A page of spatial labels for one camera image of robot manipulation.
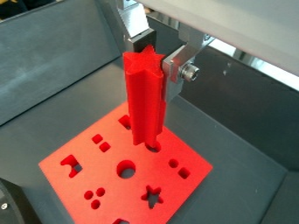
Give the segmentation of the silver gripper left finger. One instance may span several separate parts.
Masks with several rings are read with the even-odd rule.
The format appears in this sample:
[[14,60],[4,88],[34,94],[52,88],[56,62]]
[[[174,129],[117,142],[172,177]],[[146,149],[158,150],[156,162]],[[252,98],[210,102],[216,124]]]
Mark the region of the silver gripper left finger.
[[156,31],[149,27],[145,8],[136,0],[113,0],[116,20],[124,33],[125,49],[140,53],[154,46]]

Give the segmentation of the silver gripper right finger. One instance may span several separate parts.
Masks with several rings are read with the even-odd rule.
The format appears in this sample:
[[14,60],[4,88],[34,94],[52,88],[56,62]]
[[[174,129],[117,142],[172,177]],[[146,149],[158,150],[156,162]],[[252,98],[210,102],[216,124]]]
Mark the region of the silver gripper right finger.
[[194,57],[214,38],[186,24],[178,26],[178,39],[184,44],[162,59],[165,76],[165,101],[169,102],[182,90],[185,81],[194,81],[200,69],[193,65]]

